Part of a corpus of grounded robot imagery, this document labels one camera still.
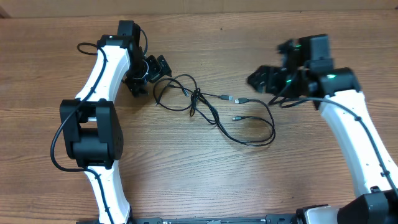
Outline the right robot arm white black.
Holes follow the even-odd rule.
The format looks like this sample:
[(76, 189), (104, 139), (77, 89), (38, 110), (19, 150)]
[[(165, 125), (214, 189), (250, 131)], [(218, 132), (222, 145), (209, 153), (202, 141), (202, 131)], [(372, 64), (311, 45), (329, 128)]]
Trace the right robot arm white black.
[(327, 122), (349, 168), (355, 199), (337, 207), (299, 208), (292, 223), (397, 223), (397, 165), (369, 115), (352, 69), (335, 68), (326, 34), (290, 39), (277, 48), (282, 65), (261, 65), (247, 83), (282, 108), (311, 101)]

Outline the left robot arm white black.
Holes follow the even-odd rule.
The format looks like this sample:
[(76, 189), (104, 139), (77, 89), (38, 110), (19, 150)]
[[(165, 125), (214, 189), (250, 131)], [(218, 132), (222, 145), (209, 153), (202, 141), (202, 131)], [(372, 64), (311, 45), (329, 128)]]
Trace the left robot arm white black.
[(99, 217), (96, 223), (134, 223), (132, 208), (124, 194), (119, 172), (124, 138), (114, 106), (121, 84), (133, 96), (147, 93), (172, 71), (163, 55), (146, 56), (140, 45), (145, 32), (134, 21), (119, 21), (115, 35), (102, 35), (97, 43), (96, 63), (84, 87), (72, 100), (60, 105), (61, 125), (55, 137), (63, 136), (65, 148), (90, 181)]

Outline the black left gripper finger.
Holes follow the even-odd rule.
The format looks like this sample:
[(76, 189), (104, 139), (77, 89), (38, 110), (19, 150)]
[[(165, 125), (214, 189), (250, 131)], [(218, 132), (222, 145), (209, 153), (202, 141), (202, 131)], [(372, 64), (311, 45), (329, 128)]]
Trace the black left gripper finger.
[(157, 61), (159, 62), (160, 65), (160, 72), (159, 72), (160, 77), (163, 76), (172, 77), (172, 70), (168, 65), (165, 57), (163, 55), (160, 55), (157, 57)]
[(153, 55), (147, 57), (145, 62), (148, 65), (146, 80), (150, 83), (155, 83), (160, 78), (160, 72), (162, 69), (160, 63)]

